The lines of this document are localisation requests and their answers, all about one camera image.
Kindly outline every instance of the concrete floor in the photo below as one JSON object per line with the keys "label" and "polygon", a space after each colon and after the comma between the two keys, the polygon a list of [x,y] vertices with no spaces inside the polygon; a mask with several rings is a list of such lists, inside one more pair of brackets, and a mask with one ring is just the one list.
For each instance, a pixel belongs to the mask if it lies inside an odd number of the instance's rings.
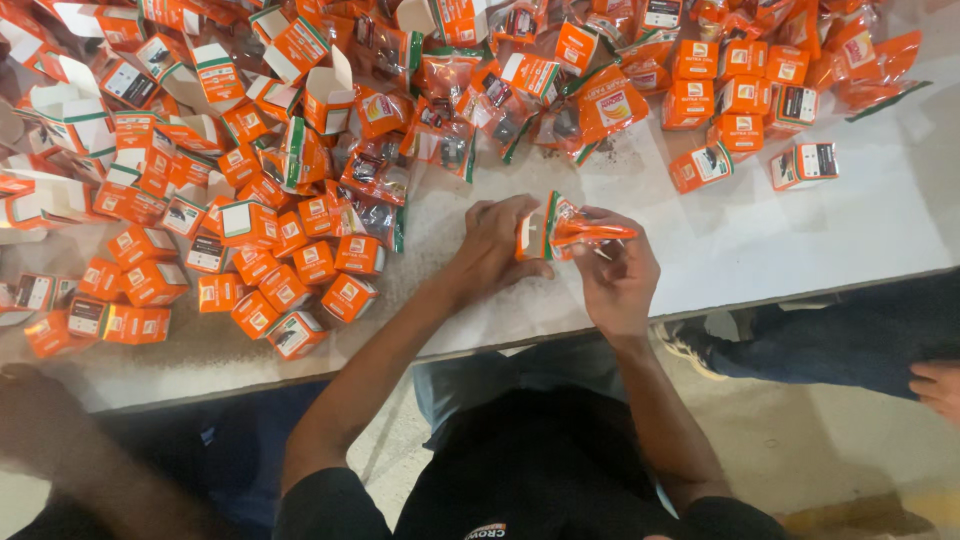
{"label": "concrete floor", "polygon": [[[733,491],[766,512],[960,485],[960,430],[921,405],[824,384],[707,380],[654,341]],[[430,460],[420,446],[428,436],[408,374],[350,449],[350,467],[391,526]],[[29,523],[46,491],[44,482],[0,475],[0,538]]]}

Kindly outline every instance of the table surface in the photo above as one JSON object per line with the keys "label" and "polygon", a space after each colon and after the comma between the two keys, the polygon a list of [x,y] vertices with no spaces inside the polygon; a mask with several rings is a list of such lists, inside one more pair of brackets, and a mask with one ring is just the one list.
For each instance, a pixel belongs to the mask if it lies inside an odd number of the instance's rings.
{"label": "table surface", "polygon": [[[702,144],[703,131],[664,133],[658,99],[651,116],[612,137],[614,150],[578,171],[565,158],[522,144],[512,165],[490,153],[477,160],[474,184],[428,174],[409,202],[406,253],[390,256],[378,280],[381,298],[363,319],[335,331],[308,358],[283,362],[266,340],[250,341],[228,314],[200,315],[193,291],[174,304],[167,342],[100,343],[46,368],[90,410],[200,399],[341,368],[449,259],[463,238],[463,214],[474,201],[557,189],[643,225],[662,274],[651,307],[667,315],[778,299],[857,283],[895,279],[960,264],[960,57],[954,25],[960,4],[898,2],[884,24],[895,36],[924,29],[911,76],[934,81],[869,118],[847,123],[821,102],[815,128],[800,141],[832,141],[841,177],[813,189],[776,193],[767,163],[789,143],[768,143],[718,184],[679,196],[666,164]],[[19,270],[79,275],[103,252],[118,225],[83,226],[42,242],[9,246],[2,274]],[[528,280],[448,321],[421,356],[522,342],[591,326],[572,263],[555,263],[557,279]],[[20,328],[0,333],[8,358],[30,359]]]}

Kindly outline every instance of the shoe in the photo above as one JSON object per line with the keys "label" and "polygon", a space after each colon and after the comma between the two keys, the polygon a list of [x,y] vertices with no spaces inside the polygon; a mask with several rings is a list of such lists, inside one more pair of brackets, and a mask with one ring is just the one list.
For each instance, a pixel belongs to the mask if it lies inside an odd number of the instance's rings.
{"label": "shoe", "polygon": [[711,343],[706,343],[706,331],[690,328],[684,321],[660,323],[654,326],[654,334],[663,342],[663,347],[675,356],[685,358],[697,373],[710,380],[726,380],[726,375],[711,370],[707,365]]}

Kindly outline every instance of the blue jeans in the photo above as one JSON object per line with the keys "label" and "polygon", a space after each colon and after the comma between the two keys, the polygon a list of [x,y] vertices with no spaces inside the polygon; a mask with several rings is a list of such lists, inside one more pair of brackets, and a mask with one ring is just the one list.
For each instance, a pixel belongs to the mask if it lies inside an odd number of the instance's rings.
{"label": "blue jeans", "polygon": [[823,309],[762,307],[754,336],[715,338],[708,368],[729,377],[860,386],[915,400],[910,364],[960,360],[960,272],[856,291]]}
{"label": "blue jeans", "polygon": [[453,413],[517,388],[546,391],[582,386],[627,402],[616,356],[599,332],[541,343],[513,356],[482,353],[414,366],[417,406],[431,432]]}

